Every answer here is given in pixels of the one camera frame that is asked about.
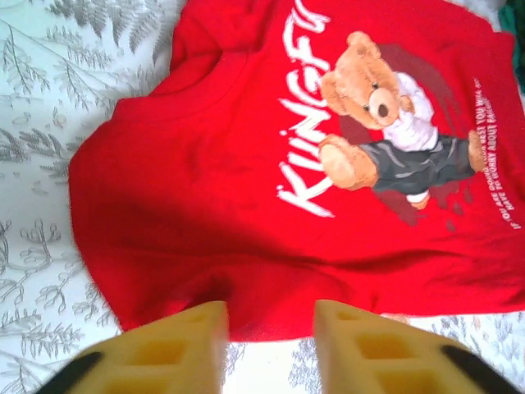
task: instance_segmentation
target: bed sheet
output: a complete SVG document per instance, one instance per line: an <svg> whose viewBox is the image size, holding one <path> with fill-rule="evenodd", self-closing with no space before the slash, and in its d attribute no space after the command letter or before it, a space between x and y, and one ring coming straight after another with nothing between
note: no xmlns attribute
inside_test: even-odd
<svg viewBox="0 0 525 394"><path fill-rule="evenodd" d="M497 28L486 2L466 5ZM119 333L72 242L67 164L117 99L147 94L166 75L181 8L0 2L0 394L34 392L78 351ZM524 312L405 321L467 344L525 390ZM320 392L312 339L233 343L226 372L225 393Z"/></svg>

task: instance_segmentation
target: red t-shirt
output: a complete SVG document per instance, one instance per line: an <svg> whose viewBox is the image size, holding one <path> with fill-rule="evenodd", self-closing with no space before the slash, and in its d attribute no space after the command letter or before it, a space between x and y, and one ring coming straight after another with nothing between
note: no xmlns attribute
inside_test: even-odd
<svg viewBox="0 0 525 394"><path fill-rule="evenodd" d="M417 82L440 135L482 139L486 170L433 186L423 210L399 191L336 187L318 159L329 134L385 138L321 96L354 31ZM75 241L123 329L209 300L227 301L233 341L309 336L317 299L525 309L513 47L439 0L190 0L171 74L122 99L70 165Z"/></svg>

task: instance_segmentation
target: teddy bear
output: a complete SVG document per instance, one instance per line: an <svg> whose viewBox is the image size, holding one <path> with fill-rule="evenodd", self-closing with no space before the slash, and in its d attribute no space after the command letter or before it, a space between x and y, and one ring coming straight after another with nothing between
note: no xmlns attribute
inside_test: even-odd
<svg viewBox="0 0 525 394"><path fill-rule="evenodd" d="M442 135L432 123L431 101L414 78L393 71L362 31L350 34L347 44L334 70L322 77L321 95L333 112L381 131L383 139L351 144L342 136L327 135L318 146L319 160L335 186L395 190L421 210L432 186L483 171L476 131L469 131L466 139Z"/></svg>

